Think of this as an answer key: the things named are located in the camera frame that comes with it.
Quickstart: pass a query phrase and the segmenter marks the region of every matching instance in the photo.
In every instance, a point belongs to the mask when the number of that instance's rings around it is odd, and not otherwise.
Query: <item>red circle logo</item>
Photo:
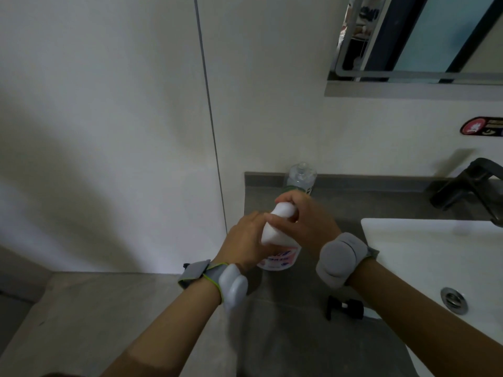
[[[485,119],[482,118],[474,119],[466,123],[463,126],[461,132],[464,135],[473,135],[479,132],[480,130],[483,130],[486,124],[487,121]]]

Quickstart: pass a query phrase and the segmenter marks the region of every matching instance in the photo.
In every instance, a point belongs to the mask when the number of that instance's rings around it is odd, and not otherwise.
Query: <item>forearm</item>
[[[503,346],[427,298],[373,259],[348,279],[437,377],[501,374]]]
[[[102,377],[178,376],[218,304],[220,292],[215,285],[205,278],[193,282]]]

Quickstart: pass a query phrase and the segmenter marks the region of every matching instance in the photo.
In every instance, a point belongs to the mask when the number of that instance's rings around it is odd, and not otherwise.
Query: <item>person's left hand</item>
[[[262,231],[266,224],[263,213],[253,212],[234,225],[220,248],[214,263],[234,263],[241,273],[257,265],[262,259],[286,251],[284,247],[262,245]]]

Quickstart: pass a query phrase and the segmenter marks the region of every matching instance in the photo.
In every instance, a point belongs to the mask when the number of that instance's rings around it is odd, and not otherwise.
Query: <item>black sticker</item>
[[[503,137],[503,118],[473,118],[463,124],[459,132],[467,136]]]

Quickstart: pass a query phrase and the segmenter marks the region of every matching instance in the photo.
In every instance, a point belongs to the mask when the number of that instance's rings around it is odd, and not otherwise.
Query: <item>sink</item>
[[[503,229],[489,221],[362,219],[379,263],[445,309],[440,291],[468,304],[459,316],[503,344]],[[433,376],[408,349],[420,377]]]

